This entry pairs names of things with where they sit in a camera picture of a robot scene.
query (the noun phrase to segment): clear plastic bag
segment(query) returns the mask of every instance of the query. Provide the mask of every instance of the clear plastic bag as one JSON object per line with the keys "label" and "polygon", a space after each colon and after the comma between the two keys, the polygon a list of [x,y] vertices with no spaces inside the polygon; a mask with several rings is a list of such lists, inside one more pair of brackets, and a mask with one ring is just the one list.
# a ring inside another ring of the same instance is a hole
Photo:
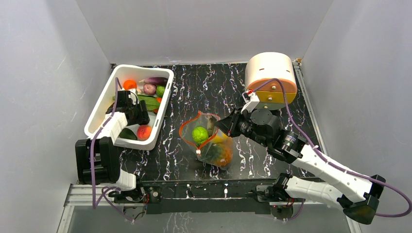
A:
{"label": "clear plastic bag", "polygon": [[215,114],[199,111],[195,118],[183,123],[179,135],[199,161],[227,169],[233,158],[233,140],[214,126],[214,122],[219,119]]}

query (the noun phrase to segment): white wall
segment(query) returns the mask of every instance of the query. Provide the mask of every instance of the white wall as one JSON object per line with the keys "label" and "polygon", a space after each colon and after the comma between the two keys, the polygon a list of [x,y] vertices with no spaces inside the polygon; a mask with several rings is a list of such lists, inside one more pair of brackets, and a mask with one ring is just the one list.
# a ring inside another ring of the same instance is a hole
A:
{"label": "white wall", "polygon": [[56,232],[109,70],[74,0],[2,1],[1,232]]}
{"label": "white wall", "polygon": [[[412,1],[335,0],[303,59],[329,155],[412,197]],[[407,209],[385,189],[378,212]],[[363,233],[411,232],[412,215],[375,217]]]}
{"label": "white wall", "polygon": [[305,54],[333,0],[78,0],[109,62],[247,62]]}

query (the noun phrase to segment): green lime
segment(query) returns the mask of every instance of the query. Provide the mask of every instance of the green lime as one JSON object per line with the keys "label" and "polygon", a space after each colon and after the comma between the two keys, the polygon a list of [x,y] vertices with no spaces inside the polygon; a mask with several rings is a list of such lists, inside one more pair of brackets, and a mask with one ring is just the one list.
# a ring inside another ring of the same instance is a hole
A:
{"label": "green lime", "polygon": [[164,86],[157,86],[156,88],[156,95],[159,96],[160,98],[163,97],[163,94],[165,93],[166,88]]}
{"label": "green lime", "polygon": [[197,144],[201,145],[209,139],[209,134],[207,133],[207,130],[204,127],[199,126],[194,128],[194,130],[192,131],[192,137]]}

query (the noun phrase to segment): eggplant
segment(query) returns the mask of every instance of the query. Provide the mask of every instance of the eggplant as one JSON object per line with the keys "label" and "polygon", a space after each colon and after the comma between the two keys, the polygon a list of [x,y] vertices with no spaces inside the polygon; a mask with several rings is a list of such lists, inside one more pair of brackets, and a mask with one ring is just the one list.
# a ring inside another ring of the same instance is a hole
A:
{"label": "eggplant", "polygon": [[167,78],[163,77],[150,77],[147,79],[143,79],[139,83],[147,83],[147,84],[152,84],[152,85],[161,85],[165,86],[167,84]]}

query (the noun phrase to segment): white plastic basket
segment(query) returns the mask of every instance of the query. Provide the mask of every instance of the white plastic basket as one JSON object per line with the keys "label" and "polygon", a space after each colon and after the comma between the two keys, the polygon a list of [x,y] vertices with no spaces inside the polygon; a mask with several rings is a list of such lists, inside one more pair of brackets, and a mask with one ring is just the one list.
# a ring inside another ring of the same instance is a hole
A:
{"label": "white plastic basket", "polygon": [[[137,83],[137,87],[143,90],[143,83],[139,81],[149,78],[149,77],[164,77],[168,78],[166,84],[166,90],[160,103],[159,111],[157,115],[153,112],[149,112],[150,122],[149,125],[152,126],[152,132],[150,137],[145,141],[136,141],[124,138],[118,138],[115,141],[115,146],[126,147],[131,149],[138,150],[152,150],[155,147],[157,137],[159,136],[160,127],[165,116],[165,112],[169,103],[169,98],[171,94],[171,86],[174,79],[173,71],[169,69],[162,68],[143,68],[131,65],[119,65],[117,66],[112,74],[110,75],[109,80],[106,83],[102,93],[100,94],[99,99],[97,100],[96,105],[93,108],[93,111],[90,114],[89,119],[87,120],[85,126],[85,134],[90,137],[97,130],[104,120],[105,113],[110,105],[113,103],[113,96],[115,95],[116,86],[115,78],[118,77],[121,84],[126,80],[133,79]],[[135,134],[137,132],[139,125],[128,126],[127,128],[131,129]]]}

